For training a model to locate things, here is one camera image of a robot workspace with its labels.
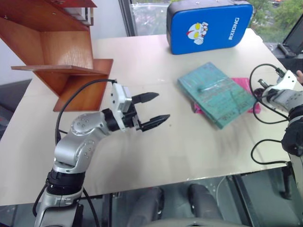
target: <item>green book cover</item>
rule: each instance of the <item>green book cover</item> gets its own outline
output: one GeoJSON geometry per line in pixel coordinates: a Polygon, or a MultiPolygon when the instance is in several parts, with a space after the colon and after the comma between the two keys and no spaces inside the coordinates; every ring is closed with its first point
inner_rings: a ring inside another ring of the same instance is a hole
{"type": "Polygon", "coordinates": [[[182,90],[220,128],[253,107],[255,98],[211,62],[178,79],[182,90]]]}

